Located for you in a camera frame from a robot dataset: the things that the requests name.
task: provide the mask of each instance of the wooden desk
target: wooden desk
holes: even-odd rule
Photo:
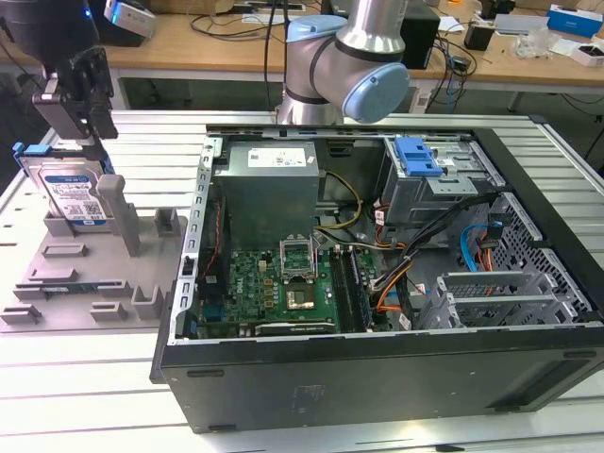
[[[463,0],[455,5],[441,2],[439,10],[444,14],[458,18],[462,23],[469,22],[474,11],[479,9],[478,0]],[[512,14],[545,15],[545,11],[517,8]],[[565,35],[573,41],[585,41],[582,37]],[[465,31],[448,33],[446,37],[463,46]],[[554,54],[553,58],[519,59],[512,50],[516,37],[499,36],[491,38],[485,52],[470,51],[477,60],[476,72],[468,79],[465,88],[469,90],[501,90],[512,92],[564,92],[583,94],[604,94],[604,68],[587,68],[569,57]],[[463,56],[462,50],[452,49],[454,55]],[[434,52],[429,67],[443,76],[445,59],[440,52]],[[510,108],[519,99],[513,98]]]
[[[478,0],[462,0],[453,5],[443,1],[440,10],[467,22]],[[517,9],[515,14],[535,14],[539,11]],[[216,19],[225,24],[231,16]],[[198,22],[206,28],[209,19]],[[260,25],[236,22],[226,26],[213,25],[214,33],[232,33]],[[449,33],[447,38],[462,45],[462,33]],[[269,80],[281,81],[283,71],[283,27],[276,26],[271,40],[268,59]],[[478,68],[467,81],[470,90],[503,90],[511,92],[566,92],[578,94],[604,94],[604,69],[586,68],[568,57],[554,56],[553,59],[519,59],[512,51],[514,37],[494,35],[486,52],[472,52]],[[28,70],[39,71],[38,64],[22,54],[14,45],[8,50]],[[161,15],[158,18],[156,35],[141,47],[107,47],[111,76],[116,88],[113,104],[117,109],[127,108],[127,98],[122,78],[181,78],[206,80],[263,80],[264,40],[252,42],[219,41],[191,30],[185,15]],[[18,69],[0,52],[0,72],[14,74]],[[411,106],[412,112],[422,112],[433,90],[445,71],[445,59],[440,52],[433,52],[425,71],[411,71],[412,86],[417,90]]]

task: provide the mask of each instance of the blue cable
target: blue cable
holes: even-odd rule
[[[461,231],[461,235],[460,235],[460,248],[461,248],[461,255],[463,256],[463,260],[465,261],[465,263],[470,268],[470,271],[471,272],[478,272],[478,268],[476,267],[476,263],[474,262],[474,258],[470,254],[470,248],[469,248],[469,245],[468,245],[468,233],[473,228],[485,228],[486,229],[488,227],[486,225],[484,225],[484,224],[472,224],[472,225],[468,225],[466,228],[464,228]]]

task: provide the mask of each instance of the power supply label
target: power supply label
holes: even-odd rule
[[[306,167],[304,148],[252,148],[247,152],[248,167]]]
[[[98,199],[90,194],[87,176],[45,176],[44,181],[65,219],[83,225],[98,225],[107,219]]]

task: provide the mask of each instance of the black box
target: black box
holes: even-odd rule
[[[405,42],[403,64],[407,69],[426,69],[432,55],[432,45],[438,33],[441,19],[423,0],[411,0],[400,36]]]
[[[470,24],[463,45],[470,50],[487,50],[495,29],[492,26]]]

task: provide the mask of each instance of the blue drive latch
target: blue drive latch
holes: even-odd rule
[[[440,176],[443,169],[438,166],[432,150],[422,139],[398,137],[394,140],[396,153],[405,165],[407,176]]]

